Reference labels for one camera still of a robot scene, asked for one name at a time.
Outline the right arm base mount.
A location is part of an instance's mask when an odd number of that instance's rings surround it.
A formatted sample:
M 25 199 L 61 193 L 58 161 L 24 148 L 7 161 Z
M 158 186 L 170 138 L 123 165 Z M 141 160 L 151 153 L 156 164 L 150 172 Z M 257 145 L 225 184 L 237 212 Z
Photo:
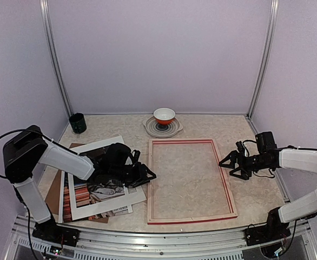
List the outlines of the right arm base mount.
M 244 230 L 244 234 L 247 246 L 253 246 L 289 237 L 291 232 L 287 226 L 275 227 L 270 231 L 267 225 L 250 225 Z

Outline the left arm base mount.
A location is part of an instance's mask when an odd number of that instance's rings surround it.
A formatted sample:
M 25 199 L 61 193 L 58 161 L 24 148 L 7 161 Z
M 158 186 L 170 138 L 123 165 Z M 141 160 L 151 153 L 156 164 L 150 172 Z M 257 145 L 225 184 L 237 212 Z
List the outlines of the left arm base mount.
M 61 246 L 67 245 L 75 247 L 80 236 L 80 231 L 70 227 L 59 226 L 55 222 L 44 222 L 35 224 L 32 235 L 35 238 L 60 244 Z

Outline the red wooden picture frame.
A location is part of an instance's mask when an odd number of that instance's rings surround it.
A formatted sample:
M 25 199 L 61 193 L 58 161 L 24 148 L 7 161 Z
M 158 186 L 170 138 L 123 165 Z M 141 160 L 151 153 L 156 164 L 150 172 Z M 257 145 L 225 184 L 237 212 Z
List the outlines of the red wooden picture frame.
M 214 153 L 216 156 L 216 160 L 218 163 L 218 167 L 223 176 L 223 182 L 227 189 L 227 195 L 231 205 L 233 206 L 234 211 L 229 214 L 223 215 L 215 215 L 209 217 L 191 217 L 191 218 L 180 218 L 180 219 L 154 219 L 153 218 L 153 185 L 152 182 L 148 185 L 148 199 L 147 199 L 147 223 L 149 225 L 169 225 L 169 224 L 190 224 L 190 223 L 203 223 L 203 222 L 212 222 L 218 220 L 228 220 L 237 218 L 237 209 L 235 206 L 235 201 L 233 198 L 233 194 L 230 188 L 229 180 L 227 174 L 224 170 L 221 169 L 219 166 L 219 155 L 217 150 L 217 145 L 215 144 L 213 139 L 206 139 L 206 138 L 195 138 L 195 139 L 151 139 L 149 141 L 149 154 L 148 154 L 148 166 L 152 170 L 152 152 L 153 152 L 153 145 L 154 144 L 182 144 L 182 143 L 208 143 L 210 142 L 213 145 Z

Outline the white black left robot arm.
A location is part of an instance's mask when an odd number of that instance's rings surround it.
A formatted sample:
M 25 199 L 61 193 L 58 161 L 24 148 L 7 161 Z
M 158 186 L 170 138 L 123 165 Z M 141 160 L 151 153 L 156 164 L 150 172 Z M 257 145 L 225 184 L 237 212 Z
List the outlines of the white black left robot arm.
M 37 125 L 4 134 L 12 138 L 2 148 L 5 178 L 13 185 L 28 214 L 40 225 L 50 241 L 61 236 L 61 228 L 34 179 L 38 167 L 66 172 L 91 186 L 116 184 L 135 188 L 156 179 L 157 175 L 140 162 L 141 152 L 127 146 L 121 136 L 87 145 L 67 148 L 49 138 Z

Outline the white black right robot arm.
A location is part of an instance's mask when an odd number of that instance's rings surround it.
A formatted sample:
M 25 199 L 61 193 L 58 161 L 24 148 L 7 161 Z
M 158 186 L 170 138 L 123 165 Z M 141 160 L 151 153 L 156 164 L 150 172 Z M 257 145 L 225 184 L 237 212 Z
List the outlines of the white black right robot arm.
M 219 162 L 228 168 L 230 176 L 248 180 L 260 170 L 277 170 L 279 173 L 302 173 L 312 184 L 304 184 L 306 192 L 284 206 L 277 207 L 267 215 L 266 224 L 259 232 L 266 240 L 272 241 L 287 228 L 288 224 L 300 218 L 317 215 L 317 148 L 277 147 L 272 132 L 255 136 L 257 154 L 249 155 L 242 141 L 237 148 Z

